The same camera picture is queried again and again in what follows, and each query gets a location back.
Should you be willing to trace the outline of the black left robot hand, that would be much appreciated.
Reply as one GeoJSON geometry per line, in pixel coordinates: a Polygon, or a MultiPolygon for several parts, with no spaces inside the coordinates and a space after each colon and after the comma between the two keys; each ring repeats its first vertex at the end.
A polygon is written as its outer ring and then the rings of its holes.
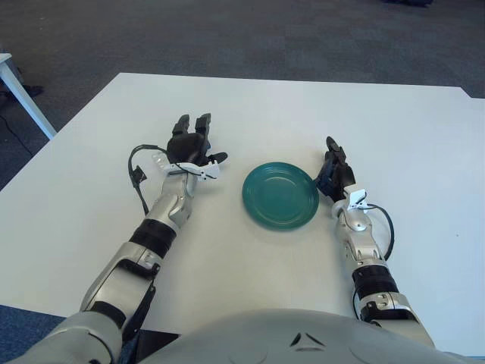
{"type": "Polygon", "coordinates": [[[208,140],[211,114],[206,113],[196,119],[195,131],[189,132],[189,115],[182,115],[174,125],[172,137],[167,143],[167,157],[170,163],[191,163],[198,166],[209,162],[224,162],[225,152],[208,154],[211,144],[208,140]]]}

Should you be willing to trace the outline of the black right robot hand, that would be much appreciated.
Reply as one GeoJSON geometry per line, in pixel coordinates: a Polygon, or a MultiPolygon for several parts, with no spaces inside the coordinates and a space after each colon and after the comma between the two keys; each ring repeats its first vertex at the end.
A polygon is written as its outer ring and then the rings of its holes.
{"type": "Polygon", "coordinates": [[[328,136],[326,138],[328,150],[324,154],[324,163],[314,180],[317,189],[333,202],[345,199],[344,189],[355,184],[352,168],[346,162],[343,147],[328,136]]]}

